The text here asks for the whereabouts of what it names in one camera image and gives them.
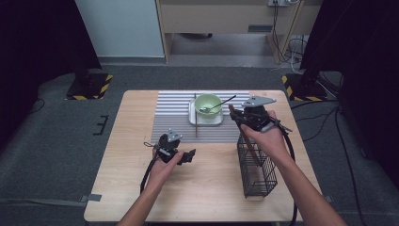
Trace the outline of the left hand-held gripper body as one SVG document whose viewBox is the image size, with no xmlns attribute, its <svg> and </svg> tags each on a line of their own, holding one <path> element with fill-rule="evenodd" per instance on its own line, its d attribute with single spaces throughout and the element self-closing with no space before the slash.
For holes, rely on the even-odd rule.
<svg viewBox="0 0 399 226">
<path fill-rule="evenodd" d="M 174 132 L 171 128 L 160 136 L 158 143 L 154 146 L 156 154 L 164 163 L 168 163 L 178 152 L 177 148 L 183 136 Z"/>
</svg>

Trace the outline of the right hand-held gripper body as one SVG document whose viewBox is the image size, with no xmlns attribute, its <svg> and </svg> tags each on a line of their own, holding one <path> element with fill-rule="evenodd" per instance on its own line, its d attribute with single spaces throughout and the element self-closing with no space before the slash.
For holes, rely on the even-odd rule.
<svg viewBox="0 0 399 226">
<path fill-rule="evenodd" d="M 265 110 L 264 106 L 273 104 L 277 100 L 274 98 L 267 98 L 263 96 L 253 95 L 242 103 L 244 108 L 244 121 L 248 127 L 254 131 L 261 133 L 266 132 L 271 127 L 276 125 L 284 131 L 291 132 L 291 129 L 283 126 L 279 120 L 271 117 Z"/>
</svg>

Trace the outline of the brown wooden chopstick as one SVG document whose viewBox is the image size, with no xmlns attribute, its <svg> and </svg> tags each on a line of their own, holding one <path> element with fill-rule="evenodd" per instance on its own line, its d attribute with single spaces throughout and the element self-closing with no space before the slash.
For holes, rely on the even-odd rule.
<svg viewBox="0 0 399 226">
<path fill-rule="evenodd" d="M 199 137 L 199 131 L 198 131 L 198 113 L 195 108 L 195 101 L 197 100 L 197 93 L 194 92 L 194 103 L 193 103 L 193 109 L 194 109 L 194 114 L 195 114 L 195 138 Z"/>
<path fill-rule="evenodd" d="M 233 105 L 229 105 L 228 108 L 230 110 L 231 116 L 234 115 L 235 114 L 234 113 L 234 110 L 235 110 L 234 106 Z M 261 164 L 258 156 L 256 155 L 256 153 L 255 153 L 255 151 L 253 149 L 253 146 L 252 146 L 252 144 L 250 142 L 249 137 L 245 134 L 245 132 L 241 128 L 241 125 L 240 125 L 239 122 L 237 122 L 236 125 L 237 125 L 237 127 L 239 129 L 239 132 L 240 132 L 240 135 L 241 135 L 242 139 L 244 140 L 244 142 L 245 142 L 245 144 L 247 146 L 248 152 L 250 153 L 250 155 L 252 156 L 252 159 L 254 160 L 255 166 L 261 166 L 262 164 Z"/>
</svg>

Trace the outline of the black wire mesh basket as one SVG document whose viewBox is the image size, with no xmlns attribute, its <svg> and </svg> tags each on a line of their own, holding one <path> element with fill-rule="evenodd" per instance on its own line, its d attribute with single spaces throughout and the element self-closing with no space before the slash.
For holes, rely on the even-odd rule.
<svg viewBox="0 0 399 226">
<path fill-rule="evenodd" d="M 250 142 L 262 165 L 255 166 L 244 140 L 239 136 L 236 147 L 244 196 L 246 198 L 254 196 L 266 197 L 278 184 L 275 165 L 253 139 L 250 138 Z"/>
</svg>

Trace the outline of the person's left hand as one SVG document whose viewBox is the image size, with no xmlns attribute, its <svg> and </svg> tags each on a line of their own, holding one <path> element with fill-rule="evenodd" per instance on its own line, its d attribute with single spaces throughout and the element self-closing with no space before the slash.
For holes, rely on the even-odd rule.
<svg viewBox="0 0 399 226">
<path fill-rule="evenodd" d="M 156 160 L 151 169 L 146 188 L 161 189 L 164 183 L 167 181 L 168 177 L 173 172 L 175 166 L 181 161 L 183 155 L 184 152 L 179 151 L 167 163 L 163 162 L 160 159 Z"/>
</svg>

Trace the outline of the person's right hand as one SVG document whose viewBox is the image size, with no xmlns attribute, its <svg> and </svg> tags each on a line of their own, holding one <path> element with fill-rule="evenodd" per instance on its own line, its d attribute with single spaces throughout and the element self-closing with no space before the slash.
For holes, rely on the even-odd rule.
<svg viewBox="0 0 399 226">
<path fill-rule="evenodd" d="M 282 132 L 277 126 L 272 126 L 266 132 L 257 132 L 241 124 L 240 128 L 247 137 L 256 141 L 260 148 L 277 163 L 281 159 L 289 159 L 290 155 L 286 149 L 285 141 Z"/>
</svg>

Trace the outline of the grey striped placemat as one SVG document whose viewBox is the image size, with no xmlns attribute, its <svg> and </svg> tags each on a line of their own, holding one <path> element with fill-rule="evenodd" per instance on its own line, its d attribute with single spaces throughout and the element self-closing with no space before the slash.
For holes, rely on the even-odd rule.
<svg viewBox="0 0 399 226">
<path fill-rule="evenodd" d="M 204 93 L 213 93 L 222 101 L 236 97 L 222 106 L 223 122 L 214 126 L 198 125 L 199 137 L 195 138 L 195 125 L 188 120 L 189 102 Z M 242 109 L 242 103 L 249 98 L 247 90 L 163 90 L 158 93 L 154 113 L 152 138 L 155 142 L 169 128 L 183 136 L 183 143 L 233 143 L 239 137 L 239 131 L 231 120 L 228 105 Z"/>
</svg>

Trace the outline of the pale green bowl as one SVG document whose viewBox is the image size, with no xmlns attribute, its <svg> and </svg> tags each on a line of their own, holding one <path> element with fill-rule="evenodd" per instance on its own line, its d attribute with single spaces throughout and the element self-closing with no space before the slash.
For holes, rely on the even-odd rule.
<svg viewBox="0 0 399 226">
<path fill-rule="evenodd" d="M 221 111 L 221 99 L 213 93 L 204 93 L 196 97 L 194 107 L 200 117 L 213 119 Z"/>
</svg>

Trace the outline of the white square plate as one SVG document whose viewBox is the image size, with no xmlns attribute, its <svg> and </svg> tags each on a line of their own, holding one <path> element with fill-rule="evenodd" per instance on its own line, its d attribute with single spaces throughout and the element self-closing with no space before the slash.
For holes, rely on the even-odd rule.
<svg viewBox="0 0 399 226">
<path fill-rule="evenodd" d="M 189 102 L 188 107 L 188 120 L 193 125 L 202 125 L 202 126 L 214 126 L 219 125 L 223 122 L 223 112 L 219 111 L 212 117 L 201 115 L 197 113 L 194 107 L 194 100 Z"/>
</svg>

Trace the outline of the hazard-striped black stand base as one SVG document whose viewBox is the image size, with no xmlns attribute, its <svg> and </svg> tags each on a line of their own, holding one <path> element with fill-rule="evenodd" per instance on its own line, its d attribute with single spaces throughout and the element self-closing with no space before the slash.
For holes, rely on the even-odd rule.
<svg viewBox="0 0 399 226">
<path fill-rule="evenodd" d="M 327 99 L 325 89 L 317 83 L 316 78 L 308 79 L 302 74 L 287 73 L 281 79 L 291 101 L 324 101 Z"/>
<path fill-rule="evenodd" d="M 66 93 L 67 100 L 97 100 L 102 99 L 113 76 L 108 73 L 91 73 L 88 83 L 74 79 Z"/>
</svg>

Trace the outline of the light wooden desk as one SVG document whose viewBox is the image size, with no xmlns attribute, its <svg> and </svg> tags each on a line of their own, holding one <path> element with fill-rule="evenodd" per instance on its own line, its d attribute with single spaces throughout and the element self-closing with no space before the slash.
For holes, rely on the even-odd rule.
<svg viewBox="0 0 399 226">
<path fill-rule="evenodd" d="M 265 34 L 275 62 L 284 61 L 294 35 L 310 35 L 324 0 L 154 0 L 166 56 L 175 34 Z"/>
</svg>

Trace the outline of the black curtain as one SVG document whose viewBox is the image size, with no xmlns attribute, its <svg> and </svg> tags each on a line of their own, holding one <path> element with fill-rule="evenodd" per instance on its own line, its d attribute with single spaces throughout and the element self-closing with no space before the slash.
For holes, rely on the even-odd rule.
<svg viewBox="0 0 399 226">
<path fill-rule="evenodd" d="M 75 0 L 0 0 L 0 151 L 38 98 L 39 86 L 101 67 Z"/>
<path fill-rule="evenodd" d="M 323 0 L 301 68 L 303 87 L 341 73 L 348 122 L 399 188 L 399 0 Z"/>
</svg>

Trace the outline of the black-handled metal spoon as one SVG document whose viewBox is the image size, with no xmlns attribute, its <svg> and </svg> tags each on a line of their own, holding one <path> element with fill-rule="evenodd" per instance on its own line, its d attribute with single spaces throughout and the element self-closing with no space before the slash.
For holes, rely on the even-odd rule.
<svg viewBox="0 0 399 226">
<path fill-rule="evenodd" d="M 201 112 L 201 113 L 209 113 L 209 112 L 211 112 L 212 109 L 224 105 L 225 103 L 227 103 L 228 101 L 234 99 L 235 97 L 236 97 L 236 95 L 233 95 L 231 98 L 229 98 L 229 99 L 227 99 L 227 100 L 221 102 L 221 103 L 218 104 L 218 105 L 212 106 L 212 107 L 201 107 L 201 108 L 199 109 L 199 112 Z"/>
</svg>

